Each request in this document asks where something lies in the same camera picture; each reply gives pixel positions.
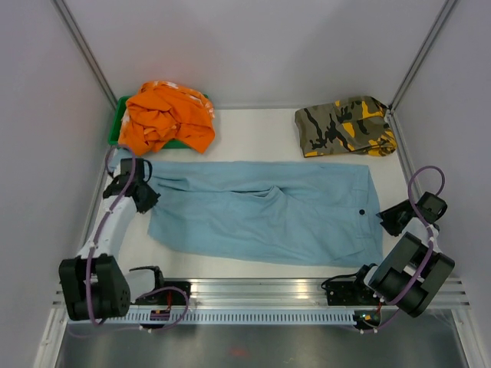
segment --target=gray floor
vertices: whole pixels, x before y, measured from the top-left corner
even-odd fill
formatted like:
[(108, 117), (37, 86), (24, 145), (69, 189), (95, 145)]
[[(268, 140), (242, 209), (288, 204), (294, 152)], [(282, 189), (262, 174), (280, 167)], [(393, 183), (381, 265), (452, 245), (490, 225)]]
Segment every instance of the gray floor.
[[(65, 334), (58, 368), (78, 367), (467, 367), (451, 314), (401, 314), (376, 335), (332, 326), (181, 326), (75, 338)], [(77, 334), (91, 326), (71, 326)]]

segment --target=wire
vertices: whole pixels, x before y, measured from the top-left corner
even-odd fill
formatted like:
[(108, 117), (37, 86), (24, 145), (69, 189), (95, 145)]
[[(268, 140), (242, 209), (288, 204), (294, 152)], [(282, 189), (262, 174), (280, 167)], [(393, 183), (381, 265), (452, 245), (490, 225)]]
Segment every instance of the wire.
[(400, 309), (397, 309), (394, 314), (392, 314), (386, 321), (382, 322), (382, 317), (381, 317), (381, 322), (379, 323), (378, 326), (375, 326), (374, 324), (369, 324), (367, 323), (367, 321), (363, 321), (365, 324), (367, 324), (368, 326), (372, 327), (371, 330), (360, 330), (360, 334), (376, 334), (378, 331), (380, 330), (383, 330), (384, 328), (386, 328), (387, 326), (389, 326), (392, 321), (394, 320), (394, 318), (399, 314), (400, 312)]
[[(382, 310), (380, 309), (380, 310), (375, 311), (374, 316), (376, 316), (376, 315), (377, 315), (377, 313), (380, 313), (380, 316), (379, 316), (380, 321), (378, 322), (378, 326), (380, 326), (380, 325), (381, 325), (381, 323), (382, 323)], [(377, 325), (370, 324), (370, 323), (368, 323), (368, 322), (367, 322), (367, 320), (363, 320), (363, 323), (364, 323), (364, 324), (366, 324), (366, 325), (367, 325), (367, 326), (369, 326), (369, 327), (372, 327), (372, 328), (378, 328), (378, 326), (377, 326)]]
[[(174, 286), (167, 286), (167, 287), (162, 287), (160, 289), (156, 289), (154, 291), (151, 291), (150, 293), (146, 293), (146, 294), (140, 295), (137, 299), (139, 299), (141, 297), (148, 297), (148, 296), (153, 295), (153, 294), (158, 294), (158, 293), (163, 292), (163, 291), (175, 291), (177, 293), (180, 293), (184, 297), (184, 300), (186, 301), (186, 305), (184, 307), (184, 311), (180, 315), (180, 317), (175, 322), (172, 322), (170, 325), (164, 326), (164, 327), (161, 327), (161, 328), (158, 328), (158, 329), (147, 329), (147, 332), (150, 332), (151, 333), (152, 331), (170, 330), (171, 328), (174, 328), (181, 320), (183, 320), (184, 317), (186, 316), (186, 314), (189, 311), (189, 298), (188, 298), (186, 292), (183, 291), (182, 289), (179, 289), (179, 288), (174, 287)], [(118, 328), (116, 330), (105, 330), (104, 332), (97, 334), (97, 336), (100, 336), (101, 334), (107, 334), (107, 333), (113, 333), (113, 332), (121, 332), (121, 331), (127, 331), (127, 330), (133, 330), (133, 331), (135, 331), (135, 330), (142, 330), (142, 329), (143, 328), (141, 326), (139, 326), (139, 327), (136, 327), (136, 326), (126, 326), (126, 327)], [(67, 332), (68, 332), (68, 334), (70, 336), (75, 337), (77, 339), (87, 339), (87, 338), (90, 338), (90, 337), (93, 337), (94, 336), (93, 333), (88, 333), (88, 334), (75, 333), (75, 332), (73, 332), (70, 329), (70, 325), (69, 324), (67, 325)]]
[(175, 286), (166, 286), (166, 287), (161, 287), (160, 289), (156, 289), (154, 291), (151, 291), (150, 293), (146, 293), (146, 294), (143, 294), (143, 295), (140, 295), (138, 298), (141, 298), (141, 297), (149, 297), (150, 295), (154, 295), (154, 294), (158, 294), (158, 293), (161, 293), (163, 291), (175, 291), (179, 294), (181, 294), (183, 297), (184, 297), (184, 300), (186, 301), (186, 305), (184, 306), (184, 311), (181, 313), (181, 315), (179, 316), (179, 318), (176, 319), (176, 321), (172, 322), (170, 325), (166, 325), (162, 328), (159, 328), (158, 331), (164, 331), (164, 330), (170, 330), (171, 328), (174, 328), (175, 326), (177, 326), (177, 324), (184, 319), (184, 317), (186, 316), (188, 310), (189, 310), (189, 298), (187, 297), (187, 294), (185, 291), (175, 287)]
[(172, 309), (172, 294), (170, 292), (167, 293), (167, 309), (166, 312), (170, 312)]
[(334, 276), (332, 278), (328, 278), (327, 280), (325, 280), (324, 282), (322, 282), (321, 289), (327, 290), (326, 289), (326, 284), (328, 282), (331, 282), (331, 281), (336, 280), (336, 279), (339, 279), (339, 278), (354, 278), (354, 277), (356, 277), (357, 274), (358, 274), (357, 272), (355, 272), (354, 274), (339, 274), (338, 276)]
[[(104, 323), (105, 320), (101, 320), (97, 322), (95, 319), (94, 315), (94, 306), (92, 305), (92, 291), (91, 291), (91, 268), (92, 268), (92, 258), (94, 257), (95, 250), (97, 248), (97, 243), (99, 242), (99, 237), (101, 236), (102, 230), (104, 228), (104, 225), (106, 224), (107, 219), (109, 218), (110, 214), (113, 212), (113, 210), (116, 208), (117, 204), (119, 201), (124, 197), (124, 194), (128, 190), (128, 188), (131, 185), (131, 182), (133, 182), (133, 178), (135, 176), (135, 170), (137, 168), (137, 158), (135, 157), (134, 152), (131, 150), (131, 148), (125, 144), (118, 144), (118, 148), (124, 148), (131, 153), (131, 172), (130, 172), (130, 177), (128, 178), (126, 184), (124, 185), (123, 189), (121, 190), (120, 194), (117, 195), (116, 199), (111, 203), (109, 206), (109, 210), (104, 213), (104, 216), (101, 219), (101, 222), (99, 222), (99, 225), (97, 226), (97, 229), (94, 234), (94, 239), (93, 242), (94, 244), (91, 246), (91, 249), (89, 250), (89, 254), (87, 256), (87, 266), (85, 268), (85, 298), (87, 300), (87, 312), (89, 314), (89, 319), (91, 320), (92, 324), (95, 327), (99, 327)], [(114, 150), (115, 146), (112, 146), (106, 153), (106, 157), (104, 159), (104, 165), (106, 167), (107, 173), (109, 174), (110, 177), (114, 177), (114, 173), (109, 170), (109, 157), (112, 151)]]
[(377, 307), (377, 310), (375, 311), (375, 314), (379, 314), (382, 315), (382, 303), (379, 302), (378, 303), (378, 307)]
[(418, 175), (420, 175), (423, 171), (428, 170), (428, 169), (434, 169), (436, 170), (440, 176), (441, 176), (441, 185), (440, 188), (438, 189), (437, 196), (442, 192), (443, 187), (445, 186), (445, 174), (443, 173), (443, 170), (437, 166), (423, 166), (422, 168), (418, 169), (409, 179), (409, 183), (407, 184), (407, 197), (409, 198), (409, 203), (411, 204), (411, 207), (414, 210), (414, 213), (416, 213), (416, 216), (419, 218), (419, 220), (423, 223), (423, 225), (426, 226), (427, 231), (428, 231), (428, 251), (424, 255), (423, 260), (421, 261), (420, 265), (414, 272), (413, 276), (411, 279), (407, 282), (406, 286), (404, 286), (403, 290), (391, 301), (388, 301), (387, 304), (389, 305), (395, 305), (399, 303), (403, 297), (406, 296), (407, 292), (413, 287), (414, 283), (416, 280), (421, 276), (421, 273), (423, 272), (424, 268), (426, 267), (428, 261), (430, 260), (430, 257), (433, 253), (433, 248), (434, 248), (434, 233), (433, 229), (431, 228), (431, 225), (428, 223), (428, 221), (423, 217), (421, 214), (420, 210), (416, 206), (416, 202), (414, 201), (413, 198), (413, 184), (414, 180), (417, 178)]

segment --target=light blue pants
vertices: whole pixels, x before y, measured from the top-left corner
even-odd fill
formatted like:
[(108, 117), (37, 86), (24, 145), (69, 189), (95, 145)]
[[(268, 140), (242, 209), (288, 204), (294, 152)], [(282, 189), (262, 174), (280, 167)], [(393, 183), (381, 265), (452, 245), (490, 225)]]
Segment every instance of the light blue pants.
[(150, 185), (161, 197), (148, 233), (176, 251), (287, 265), (382, 260), (367, 166), (152, 164)]

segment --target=black mount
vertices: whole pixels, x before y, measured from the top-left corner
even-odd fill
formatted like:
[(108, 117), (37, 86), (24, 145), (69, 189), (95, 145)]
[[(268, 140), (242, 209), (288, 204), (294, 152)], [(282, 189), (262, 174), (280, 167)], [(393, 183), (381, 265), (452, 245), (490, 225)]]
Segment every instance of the black mount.
[[(87, 259), (80, 256), (60, 263), (61, 288), (72, 320), (88, 320), (85, 297)], [(91, 285), (92, 308), (96, 318), (122, 317), (130, 309), (130, 287), (112, 255), (100, 255), (91, 264), (97, 283)]]
[[(420, 200), (417, 201), (416, 206), (424, 219), (430, 224), (434, 224), (447, 210), (445, 201), (430, 192), (425, 192)], [(416, 213), (414, 213), (414, 210), (409, 203), (409, 199), (406, 199), (404, 202), (378, 213), (377, 216), (382, 219), (381, 225), (389, 234), (398, 236), (409, 221), (413, 217), (416, 217)]]
[(329, 306), (377, 306), (378, 297), (374, 297), (374, 291), (364, 284), (364, 278), (375, 264), (364, 265), (351, 278), (336, 277), (322, 283), (322, 288), (326, 290)]
[[(147, 180), (145, 180), (145, 163), (147, 163), (149, 168)], [(117, 196), (121, 193), (124, 186), (130, 179), (132, 165), (132, 159), (121, 160), (121, 174), (113, 178), (111, 184), (107, 186), (102, 193), (102, 198), (106, 199), (111, 196)], [(131, 197), (134, 200), (139, 213), (145, 213), (154, 207), (159, 200), (160, 194), (155, 193), (155, 191), (148, 185), (148, 181), (151, 177), (152, 164), (150, 161), (147, 159), (136, 159), (135, 174), (124, 195), (126, 197)]]

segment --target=metal frame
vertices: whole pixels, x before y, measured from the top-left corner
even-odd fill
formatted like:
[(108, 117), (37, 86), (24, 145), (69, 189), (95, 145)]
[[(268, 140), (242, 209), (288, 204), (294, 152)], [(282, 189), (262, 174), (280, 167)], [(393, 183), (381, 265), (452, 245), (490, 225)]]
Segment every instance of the metal frame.
[[(113, 107), (116, 106), (116, 98), (107, 83), (102, 70), (99, 68), (97, 61), (91, 53), (87, 42), (78, 28), (73, 15), (64, 3), (64, 0), (52, 0), (57, 12), (60, 14), (64, 23), (72, 34), (75, 43), (81, 50), (84, 59), (89, 64), (92, 73), (106, 94), (107, 99)], [(396, 92), (392, 103), (390, 104), (389, 119), (391, 126), (394, 128), (394, 134), (399, 143), (397, 154), (400, 164), (403, 168), (406, 180), (414, 172), (406, 144), (404, 142), (403, 132), (397, 121), (397, 107), (404, 97), (407, 89), (411, 85), (414, 77), (424, 62), (426, 56), (434, 46), (435, 40), (448, 21), (450, 15), (455, 9), (459, 0), (446, 0), (438, 14), (436, 21), (433, 23), (426, 39), (424, 40), (417, 56), (415, 57), (409, 71), (406, 74), (402, 84)], [(102, 175), (99, 178), (100, 193), (104, 183)], [(93, 201), (92, 211), (87, 218), (85, 228), (86, 236), (90, 225), (94, 223), (97, 215), (97, 200)], [(302, 311), (302, 312), (319, 312), (319, 311), (339, 311), (340, 307), (329, 307), (327, 305), (324, 291), (320, 288), (320, 283), (324, 279), (315, 278), (286, 278), (286, 279), (188, 279), (192, 283), (191, 310), (192, 311), (218, 311), (226, 313), (235, 313), (237, 311)], [(132, 309), (132, 313), (138, 310), (144, 310), (143, 307)], [(347, 311), (371, 309), (367, 307), (347, 307)], [(450, 309), (457, 326), (457, 331), (463, 345), (464, 352), (470, 367), (483, 368), (489, 366), (489, 362), (484, 360), (483, 347), (479, 345), (479, 339), (476, 334), (475, 321), (471, 314), (470, 304), (467, 300), (462, 282), (458, 278), (447, 280), (440, 292), (434, 298), (429, 309), (442, 310)], [(56, 291), (52, 309), (45, 332), (36, 357), (36, 367), (54, 366), (61, 347), (61, 341), (64, 336), (65, 327), (68, 322), (68, 315), (64, 309), (61, 288)]]
[(396, 110), (400, 102), (404, 98), (407, 89), (413, 83), (414, 77), (416, 77), (416, 74), (419, 71), (421, 65), (426, 59), (428, 53), (433, 48), (435, 41), (438, 39), (438, 35), (442, 31), (443, 26), (449, 20), (450, 16), (452, 15), (459, 1), (460, 0), (446, 0), (445, 3), (443, 4), (442, 8), (440, 9), (440, 13), (438, 13), (435, 22), (431, 26), (428, 35), (424, 39), (423, 44), (420, 47), (420, 50), (417, 52), (416, 57), (413, 60), (413, 63), (411, 64), (409, 70), (406, 73), (406, 76), (404, 77), (402, 83), (397, 89), (394, 99), (389, 105), (391, 110)]
[(74, 16), (71, 14), (71, 11), (68, 8), (67, 4), (64, 2), (64, 0), (51, 0), (51, 2), (53, 3), (53, 6), (56, 9), (57, 13), (60, 15), (61, 20), (64, 22), (66, 29), (70, 32), (71, 37), (73, 38), (75, 44), (82, 53), (82, 56), (87, 62), (88, 67), (91, 69), (91, 72), (94, 75), (96, 81), (99, 83), (101, 90), (106, 95), (106, 98), (109, 101), (110, 105), (113, 107), (113, 109), (116, 110), (117, 99), (114, 96), (114, 93), (111, 90), (110, 85), (107, 82), (106, 77), (104, 76), (104, 73), (99, 67), (94, 54), (92, 54), (91, 48), (85, 41), (85, 37), (78, 27), (78, 24), (75, 21)]

